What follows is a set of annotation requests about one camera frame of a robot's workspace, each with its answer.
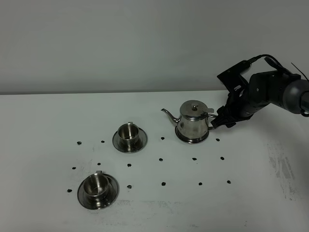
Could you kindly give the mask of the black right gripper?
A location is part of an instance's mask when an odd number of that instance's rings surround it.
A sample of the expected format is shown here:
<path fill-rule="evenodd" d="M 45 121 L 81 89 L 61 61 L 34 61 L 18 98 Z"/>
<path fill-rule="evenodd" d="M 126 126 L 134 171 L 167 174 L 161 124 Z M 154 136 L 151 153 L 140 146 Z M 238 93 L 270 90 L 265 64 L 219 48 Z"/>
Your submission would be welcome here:
<path fill-rule="evenodd" d="M 268 105 L 267 101 L 255 102 L 249 96 L 249 83 L 242 77 L 254 59 L 243 60 L 217 75 L 229 91 L 226 104 L 217 110 L 217 117 L 211 121 L 214 129 L 220 126 L 231 128 L 237 122 L 249 120 L 254 113 Z"/>

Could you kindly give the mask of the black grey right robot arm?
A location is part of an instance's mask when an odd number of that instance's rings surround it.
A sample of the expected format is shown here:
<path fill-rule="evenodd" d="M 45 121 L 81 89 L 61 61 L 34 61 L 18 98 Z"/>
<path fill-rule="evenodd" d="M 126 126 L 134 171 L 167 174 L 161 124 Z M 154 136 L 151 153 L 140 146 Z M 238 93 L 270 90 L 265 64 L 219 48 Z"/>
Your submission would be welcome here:
<path fill-rule="evenodd" d="M 247 81 L 242 73 L 260 58 L 264 58 L 273 70 L 253 74 Z M 229 94 L 226 104 L 217 110 L 217 117 L 211 122 L 214 128 L 230 128 L 237 122 L 249 120 L 270 103 L 293 114 L 309 116 L 308 78 L 302 72 L 291 73 L 271 55 L 243 60 L 217 77 Z"/>

